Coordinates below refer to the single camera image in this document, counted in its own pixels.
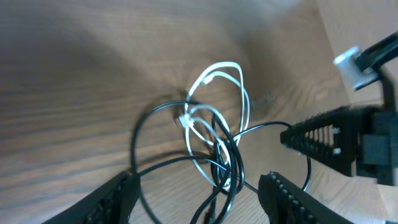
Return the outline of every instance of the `cable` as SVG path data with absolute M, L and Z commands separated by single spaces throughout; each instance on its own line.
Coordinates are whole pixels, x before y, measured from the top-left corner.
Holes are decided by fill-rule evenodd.
M 229 74 L 227 74 L 225 72 L 221 72 L 221 71 L 212 72 L 213 70 L 216 70 L 216 69 L 219 69 L 219 68 L 225 68 L 225 67 L 233 67 L 233 68 L 237 69 L 239 71 L 240 82 L 237 81 L 237 79 L 235 79 L 234 77 L 232 77 L 231 75 L 229 75 Z M 205 69 L 202 72 L 202 74 L 198 77 L 198 79 L 192 85 L 191 89 L 188 92 L 187 100 L 189 100 L 192 97 L 192 95 L 194 94 L 195 90 L 198 88 L 199 85 L 207 85 L 207 84 L 209 84 L 214 79 L 214 77 L 226 78 L 226 79 L 232 81 L 238 87 L 240 87 L 240 89 L 241 89 L 241 100 L 242 100 L 242 110 L 241 110 L 241 122 L 240 122 L 240 125 L 239 125 L 239 131 L 245 130 L 247 128 L 248 124 L 249 124 L 249 118 L 250 118 L 250 99 L 249 99 L 249 95 L 248 95 L 247 91 L 244 89 L 244 86 L 243 86 L 243 73 L 242 73 L 241 67 L 237 63 L 235 63 L 235 62 L 218 62 L 218 63 L 215 63 L 213 65 L 210 65 L 207 69 Z M 247 113 L 246 113 L 246 124 L 243 127 L 244 109 L 245 109 L 245 102 L 244 101 L 245 101 L 245 99 L 246 99 L 246 103 L 248 104 L 248 106 L 247 106 Z M 223 122 L 224 126 L 227 127 L 227 130 L 229 131 L 228 124 L 226 123 L 226 121 L 225 121 L 224 117 L 222 116 L 222 114 L 218 110 L 216 110 L 214 107 L 212 107 L 210 105 L 200 105 L 200 106 L 198 105 L 198 106 L 193 107 L 189 112 L 188 112 L 188 106 L 185 105 L 185 107 L 184 107 L 185 114 L 189 114 L 191 116 L 199 108 L 209 110 L 209 111 L 211 111 L 213 113 L 213 116 L 219 117 L 219 119 Z M 209 139 L 206 139 L 204 136 L 202 136 L 195 129 L 194 126 L 185 126 L 185 144 L 187 146 L 187 151 L 188 151 L 188 153 L 191 156 L 193 156 L 193 152 L 192 152 L 192 149 L 190 147 L 190 137 L 189 137 L 190 129 L 202 141 L 204 141 L 205 143 L 207 143 L 210 146 L 213 145 L 213 142 L 210 141 Z M 236 145 L 239 144 L 239 140 L 240 140 L 240 138 L 236 139 Z M 207 176 L 207 174 L 203 171 L 203 169 L 199 166 L 198 162 L 195 161 L 195 160 L 192 160 L 192 162 L 197 167 L 197 169 L 202 174 L 202 176 L 204 176 L 204 178 L 209 183 L 211 183 L 212 185 L 216 186 L 214 181 L 212 181 Z
M 133 133 L 132 133 L 132 139 L 131 139 L 131 145 L 130 145 L 130 163 L 131 163 L 131 169 L 133 173 L 138 173 L 137 171 L 137 162 L 136 162 L 136 144 L 137 144 L 137 138 L 139 136 L 139 131 L 142 127 L 142 125 L 144 124 L 145 120 L 153 115 L 154 113 L 163 110 L 165 108 L 171 107 L 171 106 L 178 106 L 178 105 L 199 105 L 199 102 L 196 101 L 173 101 L 173 102 L 169 102 L 169 103 L 165 103 L 162 104 L 160 106 L 155 107 L 152 111 L 144 114 L 143 116 L 141 116 L 141 118 L 137 121 L 136 126 L 133 129 Z M 228 192 L 228 196 L 227 199 L 225 201 L 224 207 L 222 208 L 220 214 L 218 215 L 215 223 L 221 223 L 224 218 L 227 216 L 227 214 L 229 213 L 232 204 L 233 204 L 233 199 L 236 195 L 237 192 L 237 181 L 238 181 L 238 173 L 236 170 L 236 164 L 238 164 L 238 168 L 239 168 L 239 172 L 240 172 L 240 178 L 239 178 L 239 190 L 241 189 L 241 182 L 244 182 L 244 169 L 243 169 L 243 163 L 241 161 L 241 157 L 238 151 L 238 148 L 236 147 L 235 142 L 233 141 L 233 137 L 232 135 L 227 131 L 227 129 L 223 126 L 223 123 L 220 121 L 220 119 L 216 119 L 216 123 L 220 126 L 220 128 L 223 130 L 224 134 L 226 135 L 226 137 L 229 139 L 228 142 L 228 147 L 227 149 L 230 150 L 230 158 L 231 158 L 231 163 L 230 166 L 228 167 L 228 169 L 230 169 L 231 171 L 231 184 L 229 187 L 229 192 Z M 218 194 L 219 191 L 222 190 L 222 186 L 224 186 L 225 182 L 226 182 L 226 178 L 227 176 L 225 176 L 225 178 L 223 179 L 223 181 L 221 181 L 221 183 L 218 184 L 217 187 L 217 191 L 214 192 L 214 194 Z M 208 199 L 205 200 L 205 202 L 203 202 L 203 204 L 201 205 L 200 209 L 198 209 L 198 211 L 195 213 L 194 217 L 192 218 L 191 223 L 196 223 L 197 218 L 199 217 L 198 214 L 200 215 L 201 212 L 203 211 L 202 209 L 204 209 L 212 200 L 213 196 L 210 195 L 210 197 Z M 152 219 L 152 221 L 154 221 L 154 223 L 158 224 L 161 223 L 160 220 L 155 216 L 155 214 L 153 213 L 152 209 L 150 208 L 150 206 L 148 205 L 143 192 L 140 192 L 140 200 L 142 203 L 142 206 L 144 207 L 145 211 L 147 212 L 148 216 L 150 216 L 150 218 Z
M 221 71 L 212 72 L 213 70 L 216 70 L 221 67 L 236 68 L 239 71 L 240 82 L 225 72 L 221 72 Z M 236 84 L 241 89 L 241 104 L 242 104 L 241 122 L 239 125 L 239 133 L 235 134 L 234 136 L 231 134 L 231 131 L 229 129 L 229 126 L 228 126 L 225 118 L 216 108 L 214 108 L 210 105 L 201 104 L 197 101 L 189 100 L 199 85 L 209 84 L 209 82 L 211 82 L 214 79 L 214 77 L 227 78 L 228 80 L 232 81 L 234 84 Z M 247 104 L 247 108 L 246 108 L 246 122 L 244 124 L 245 101 Z M 137 142 L 137 138 L 139 135 L 139 131 L 140 131 L 142 125 L 144 124 L 145 120 L 149 116 L 153 115 L 154 113 L 156 113 L 160 110 L 163 110 L 163 109 L 171 107 L 171 106 L 184 106 L 184 114 L 179 117 L 179 120 L 180 120 L 180 124 L 185 128 L 185 143 L 187 145 L 187 151 L 191 156 L 179 157 L 179 158 L 171 159 L 169 161 L 161 162 L 160 164 L 156 164 L 150 168 L 147 168 L 141 172 L 138 172 L 135 148 L 136 148 L 136 142 Z M 202 118 L 192 117 L 193 114 L 198 110 L 208 110 L 213 114 L 212 119 L 211 119 L 211 125 L 208 124 Z M 188 92 L 186 101 L 173 101 L 173 102 L 159 105 L 159 106 L 155 107 L 152 111 L 141 116 L 140 119 L 137 121 L 136 126 L 134 127 L 134 130 L 133 130 L 132 139 L 131 139 L 131 147 L 130 147 L 130 151 L 131 151 L 130 163 L 131 163 L 132 172 L 138 173 L 139 175 L 146 175 L 149 172 L 152 172 L 153 170 L 159 169 L 159 168 L 161 168 L 163 166 L 167 166 L 169 164 L 173 164 L 174 162 L 184 161 L 184 160 L 192 160 L 193 163 L 196 165 L 197 169 L 201 172 L 201 174 L 214 187 L 213 187 L 213 193 L 200 205 L 200 207 L 198 208 L 198 210 L 195 212 L 194 216 L 192 217 L 190 223 L 196 223 L 198 221 L 200 215 L 203 213 L 204 209 L 209 205 L 210 205 L 210 210 L 209 210 L 208 214 L 210 215 L 212 223 L 221 223 L 225 219 L 225 217 L 228 215 L 229 211 L 231 210 L 235 195 L 238 194 L 244 186 L 246 186 L 248 189 L 250 189 L 253 192 L 255 192 L 256 194 L 258 194 L 258 190 L 245 181 L 243 160 L 242 160 L 242 157 L 241 157 L 240 152 L 237 147 L 239 140 L 241 139 L 241 136 L 243 134 L 247 134 L 248 132 L 253 131 L 255 129 L 273 125 L 273 124 L 280 124 L 280 125 L 284 125 L 288 128 L 291 128 L 291 125 L 289 125 L 285 122 L 273 121 L 273 122 L 258 124 L 256 126 L 253 126 L 248 129 L 249 118 L 250 118 L 250 99 L 249 99 L 249 95 L 248 95 L 246 89 L 243 86 L 243 74 L 242 74 L 241 67 L 234 62 L 219 62 L 214 65 L 211 65 L 205 71 L 203 71 L 202 74 L 199 76 L 199 78 L 195 81 L 195 83 L 193 84 L 193 86 L 191 87 L 191 89 Z M 206 139 L 204 136 L 202 136 L 195 129 L 195 123 L 203 124 L 205 126 L 205 128 L 213 136 L 214 142 L 209 139 Z M 218 136 L 217 131 L 216 131 L 216 124 L 219 126 L 219 128 L 225 135 L 226 139 L 222 139 Z M 193 155 L 192 149 L 190 147 L 190 138 L 189 138 L 190 129 L 202 141 L 204 141 L 205 143 L 207 143 L 210 146 L 213 146 L 214 150 L 213 150 L 213 154 L 212 154 L 211 158 Z M 223 151 L 226 156 L 225 161 L 221 155 L 221 151 Z M 203 160 L 203 161 L 207 161 L 207 162 L 211 163 L 211 175 L 212 175 L 213 179 L 211 179 L 203 171 L 203 169 L 197 163 L 197 160 Z M 303 190 L 307 189 L 309 181 L 310 181 L 310 176 L 311 176 L 311 161 L 310 161 L 309 157 L 307 158 L 307 168 L 308 168 L 307 169 L 307 178 L 305 180 Z M 227 198 L 225 200 L 223 208 L 221 209 L 218 216 L 215 218 L 216 197 L 219 193 L 225 194 L 227 196 Z M 142 202 L 142 205 L 143 205 L 145 211 L 147 212 L 148 216 L 152 219 L 152 221 L 154 221 L 154 223 L 156 223 L 156 224 L 161 223 L 160 220 L 153 213 L 149 204 L 147 203 L 142 191 L 140 192 L 140 200 Z
M 283 121 L 265 122 L 265 123 L 258 124 L 258 125 L 255 125 L 253 127 L 250 127 L 250 128 L 248 128 L 248 129 L 246 129 L 246 130 L 244 130 L 244 131 L 242 131 L 242 132 L 240 132 L 238 134 L 235 134 L 234 135 L 234 139 L 240 138 L 243 134 L 247 134 L 247 133 L 249 133 L 249 132 L 251 132 L 253 130 L 256 130 L 258 128 L 266 127 L 266 126 L 269 126 L 269 125 L 275 125 L 275 124 L 284 125 L 284 126 L 286 126 L 288 128 L 292 127 L 292 125 L 290 125 L 290 124 L 288 124 L 286 122 L 283 122 Z M 312 172 L 312 169 L 311 169 L 311 158 L 309 156 L 307 156 L 307 177 L 305 178 L 304 185 L 301 188 L 303 191 L 307 191 L 308 186 L 310 185 L 311 172 Z

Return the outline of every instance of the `white cable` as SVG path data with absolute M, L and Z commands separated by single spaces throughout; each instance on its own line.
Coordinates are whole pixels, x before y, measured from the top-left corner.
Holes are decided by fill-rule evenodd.
M 231 75 L 228 75 L 225 72 L 220 72 L 220 71 L 216 71 L 213 72 L 212 74 L 209 74 L 211 71 L 219 69 L 219 68 L 225 68 L 225 67 L 233 67 L 236 68 L 239 72 L 239 76 L 240 76 L 240 85 L 241 87 L 243 87 L 243 73 L 242 73 L 242 69 L 241 67 L 235 63 L 235 62 L 218 62 L 218 63 L 214 63 L 213 65 L 210 65 L 208 68 L 206 68 L 198 77 L 198 79 L 194 82 L 194 84 L 192 85 L 191 89 L 188 91 L 188 95 L 187 95 L 187 101 L 190 100 L 190 98 L 192 97 L 193 93 L 195 92 L 195 90 L 198 88 L 198 86 L 200 84 L 202 85 L 206 85 L 209 84 L 209 82 L 211 82 L 213 80 L 213 78 L 215 76 L 220 76 L 220 77 L 225 77 L 228 80 L 231 80 L 232 82 L 234 82 L 235 84 L 238 82 L 235 78 L 233 78 Z M 243 121 L 244 121 L 244 87 L 241 88 L 241 99 L 242 99 L 242 111 L 241 111 L 241 124 L 239 126 L 239 131 L 243 130 Z M 188 104 L 185 104 L 184 107 L 184 113 L 188 112 Z M 249 120 L 249 110 L 247 113 L 247 120 Z M 195 128 L 192 128 L 192 131 L 203 141 L 205 141 L 207 144 L 209 145 L 213 145 L 213 142 L 206 139 L 205 137 L 203 137 Z
M 191 119 L 191 120 L 193 120 L 193 121 L 199 121 L 199 122 L 203 123 L 207 129 L 211 130 L 210 132 L 211 132 L 211 133 L 215 136 L 215 138 L 217 139 L 218 135 L 215 135 L 216 132 L 213 130 L 213 128 L 210 126 L 210 124 L 208 124 L 204 119 L 201 119 L 201 118 L 192 118 L 192 114 L 193 114 L 194 112 L 196 112 L 197 110 L 200 110 L 200 109 L 202 109 L 202 110 L 208 110 L 208 111 L 211 111 L 212 113 L 214 113 L 217 117 L 219 117 L 219 119 L 220 119 L 220 121 L 222 122 L 222 124 L 224 125 L 224 127 L 229 131 L 228 123 L 227 123 L 226 120 L 224 119 L 223 115 L 221 115 L 221 113 L 220 113 L 216 108 L 214 108 L 214 107 L 212 107 L 212 106 L 210 106 L 210 105 L 199 104 L 199 105 L 194 106 L 194 107 L 190 110 L 189 114 L 185 114 L 185 115 L 184 115 L 184 116 L 185 116 L 185 119 Z M 186 145 L 187 145 L 187 151 L 188 151 L 188 153 L 189 153 L 191 156 L 193 156 L 193 152 L 192 152 L 191 145 L 190 145 L 190 141 L 189 141 L 189 130 L 190 130 L 190 129 L 191 129 L 193 132 L 195 132 L 195 131 L 197 131 L 197 130 L 193 127 L 193 125 L 190 125 L 190 126 L 188 126 L 188 127 L 185 128 L 185 143 L 186 143 Z M 229 158 L 229 152 L 228 152 L 227 150 L 223 150 L 223 151 L 224 151 L 226 157 Z M 209 181 L 212 185 L 216 186 L 216 184 L 214 183 L 214 181 L 212 181 L 211 178 L 207 176 L 207 174 L 205 173 L 205 171 L 203 171 L 203 169 L 199 166 L 198 162 L 195 161 L 195 160 L 193 160 L 193 163 L 194 163 L 194 165 L 197 167 L 197 169 L 199 170 L 199 172 L 207 179 L 207 181 Z M 226 164 L 231 165 L 231 160 L 230 160 L 230 159 L 227 159 L 227 160 L 225 161 L 225 165 L 226 165 Z
M 256 130 L 257 128 L 262 128 L 262 126 L 258 126 L 256 128 L 252 128 L 252 130 Z M 240 138 L 243 134 L 237 134 L 234 136 L 234 140 L 236 141 L 238 138 Z
M 226 146 L 225 146 L 223 140 L 218 136 L 218 134 L 213 130 L 213 128 L 212 128 L 204 119 L 201 119 L 201 118 L 191 118 L 191 117 L 189 117 L 189 119 L 190 119 L 190 121 L 192 122 L 192 124 L 189 125 L 190 127 L 193 127 L 193 123 L 195 123 L 195 122 L 199 122 L 199 123 L 202 123 L 203 125 L 205 125 L 206 129 L 209 130 L 209 131 L 214 135 L 214 137 L 215 137 L 215 139 L 217 140 L 218 144 L 221 146 L 223 152 L 225 153 L 225 156 L 226 156 L 226 164 L 230 164 L 230 163 L 231 163 L 231 158 L 230 158 L 230 156 L 229 156 L 228 150 L 227 150 L 227 148 L 226 148 Z M 189 152 L 189 154 L 190 154 L 191 156 L 193 156 L 193 153 L 192 153 L 192 150 L 191 150 L 191 147 L 190 147 L 190 144 L 189 144 L 189 138 L 186 138 L 185 140 L 186 140 L 186 142 L 188 143 L 188 144 L 187 144 L 188 152 Z M 193 161 L 193 163 L 196 165 L 196 167 L 198 168 L 199 172 L 206 178 L 206 180 L 207 180 L 208 182 L 210 182 L 212 185 L 216 186 L 216 184 L 214 183 L 214 181 L 213 181 L 209 176 L 207 176 L 207 174 L 205 173 L 205 171 L 199 166 L 198 162 L 197 162 L 196 160 L 192 160 L 192 161 Z M 229 183 L 230 183 L 230 181 L 227 181 L 227 182 L 225 183 L 225 185 L 224 185 L 224 187 L 223 187 L 225 190 L 228 190 L 228 189 L 229 189 L 229 187 L 230 187 L 230 184 L 229 184 Z
M 207 83 L 206 82 L 205 83 L 202 82 L 202 83 L 204 85 L 206 85 L 213 79 L 213 77 L 217 77 L 217 76 L 227 78 L 228 80 L 232 81 L 233 83 L 235 83 L 238 87 L 240 87 L 243 90 L 244 96 L 246 97 L 246 103 L 248 104 L 248 106 L 247 106 L 247 112 L 246 112 L 246 124 L 244 125 L 244 127 L 242 127 L 242 126 L 239 127 L 239 132 L 246 130 L 248 128 L 248 126 L 249 126 L 249 120 L 250 120 L 250 99 L 249 99 L 249 95 L 248 95 L 246 89 L 244 87 L 241 87 L 241 84 L 237 81 L 237 79 L 235 79 L 231 75 L 229 75 L 229 74 L 227 74 L 225 72 L 221 72 L 221 71 L 212 72 L 206 78 L 203 79 L 203 81 L 205 81 L 205 79 L 207 79 L 206 80 Z M 242 109 L 241 121 L 243 119 L 244 119 L 244 110 Z M 236 136 L 236 138 L 234 139 L 236 141 L 236 145 L 239 144 L 239 140 L 240 139 L 241 139 L 241 136 Z
M 239 76 L 240 76 L 240 82 L 237 81 L 237 79 L 235 79 L 234 77 L 232 77 L 231 75 L 225 73 L 225 72 L 221 72 L 221 71 L 214 71 L 216 69 L 219 68 L 223 68 L 223 67 L 233 67 L 236 68 L 239 72 Z M 239 125 L 239 132 L 246 130 L 249 124 L 249 118 L 250 118 L 250 99 L 249 99 L 249 95 L 247 93 L 247 91 L 244 88 L 243 85 L 243 73 L 241 70 L 241 67 L 235 63 L 235 62 L 218 62 L 215 63 L 213 65 L 210 65 L 208 68 L 206 68 L 201 75 L 198 77 L 198 79 L 194 82 L 194 84 L 192 85 L 191 89 L 188 92 L 187 95 L 187 101 L 190 100 L 190 98 L 192 97 L 192 95 L 194 94 L 195 90 L 198 88 L 199 85 L 207 85 L 209 84 L 209 82 L 211 82 L 214 77 L 224 77 L 227 78 L 228 80 L 232 81 L 233 83 L 235 83 L 238 87 L 240 87 L 241 89 L 241 100 L 242 100 L 242 110 L 241 110 L 241 122 Z M 244 123 L 244 112 L 245 112 L 245 100 L 247 103 L 247 112 L 246 112 L 246 123 L 243 126 Z M 222 150 L 224 151 L 227 160 L 225 161 L 225 164 L 229 164 L 231 165 L 231 161 L 230 161 L 230 156 L 228 153 L 228 150 L 226 150 L 226 146 L 224 145 L 224 143 L 222 142 L 222 140 L 220 139 L 220 137 L 217 135 L 217 133 L 215 132 L 215 130 L 213 130 L 213 128 L 211 127 L 210 124 L 208 124 L 204 119 L 201 118 L 192 118 L 192 114 L 194 112 L 196 112 L 197 110 L 208 110 L 211 111 L 215 116 L 217 116 L 220 121 L 223 123 L 223 125 L 225 126 L 225 128 L 229 130 L 229 126 L 226 122 L 226 120 L 224 119 L 223 115 L 214 107 L 210 106 L 210 105 L 196 105 L 193 108 L 191 108 L 191 110 L 188 112 L 188 104 L 185 104 L 184 106 L 184 112 L 185 114 L 183 115 L 183 123 L 185 123 L 184 127 L 185 127 L 185 143 L 187 145 L 187 151 L 188 153 L 193 156 L 193 152 L 192 149 L 190 147 L 190 140 L 189 140 L 189 130 L 191 129 L 202 141 L 206 142 L 209 145 L 214 145 L 213 141 L 206 139 L 203 135 L 201 135 L 193 126 L 193 122 L 201 122 L 202 124 L 205 125 L 206 129 L 208 129 L 212 135 L 214 135 L 215 139 L 217 140 L 217 142 L 220 144 Z M 240 140 L 240 136 L 237 136 L 236 138 L 234 138 L 234 140 L 236 140 L 236 144 L 238 145 L 239 140 Z M 207 179 L 207 181 L 209 181 L 212 185 L 216 186 L 216 184 L 214 183 L 214 181 L 209 178 L 207 176 L 207 174 L 203 171 L 203 169 L 199 166 L 198 162 L 196 160 L 192 160 L 193 163 L 195 164 L 195 166 L 197 167 L 197 169 L 201 172 L 201 174 L 205 177 L 205 179 Z M 228 179 L 229 181 L 227 181 L 226 185 L 224 186 L 224 188 L 226 190 L 229 189 L 229 183 L 230 183 L 230 178 Z

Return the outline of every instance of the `cable connector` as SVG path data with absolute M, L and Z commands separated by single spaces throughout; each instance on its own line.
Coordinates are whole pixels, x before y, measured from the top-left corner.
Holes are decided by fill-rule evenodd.
M 178 123 L 183 128 L 193 127 L 193 121 L 189 114 L 183 114 L 178 117 Z
M 209 74 L 207 75 L 205 78 L 203 78 L 200 82 L 200 85 L 207 85 L 209 84 L 211 81 L 213 81 L 214 75 L 213 74 Z

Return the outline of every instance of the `black clamp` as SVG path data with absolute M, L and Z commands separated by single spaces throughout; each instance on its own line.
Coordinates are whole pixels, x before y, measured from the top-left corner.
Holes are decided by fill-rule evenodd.
M 384 104 L 341 107 L 293 125 L 280 134 L 286 147 L 300 151 L 347 176 L 376 178 L 398 185 L 398 115 L 394 84 L 381 66 L 398 57 L 398 33 L 360 52 L 352 48 L 335 65 L 355 90 L 382 83 Z
M 44 224 L 127 224 L 140 192 L 139 175 L 123 171 Z

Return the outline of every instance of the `wood grain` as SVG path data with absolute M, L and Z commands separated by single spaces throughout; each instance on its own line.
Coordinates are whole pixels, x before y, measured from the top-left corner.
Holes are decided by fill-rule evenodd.
M 180 99 L 211 63 L 242 66 L 254 103 L 252 124 L 294 123 L 348 103 L 315 0 L 2 1 L 0 37 L 4 223 L 41 223 L 128 169 L 139 115 L 149 105 Z M 222 80 L 195 94 L 236 129 L 235 96 L 237 89 Z M 253 185 L 270 170 L 303 184 L 305 159 L 279 144 L 282 130 L 242 139 Z M 140 167 L 185 151 L 170 110 L 151 117 L 140 135 Z M 194 150 L 206 152 L 192 141 Z M 310 193 L 338 213 L 360 222 L 394 213 L 375 185 L 316 167 Z M 211 192 L 191 162 L 148 174 L 142 186 L 164 223 L 188 222 Z M 331 194 L 334 189 L 342 190 Z M 266 220 L 257 197 L 244 189 L 226 223 Z M 149 222 L 138 203 L 131 223 Z

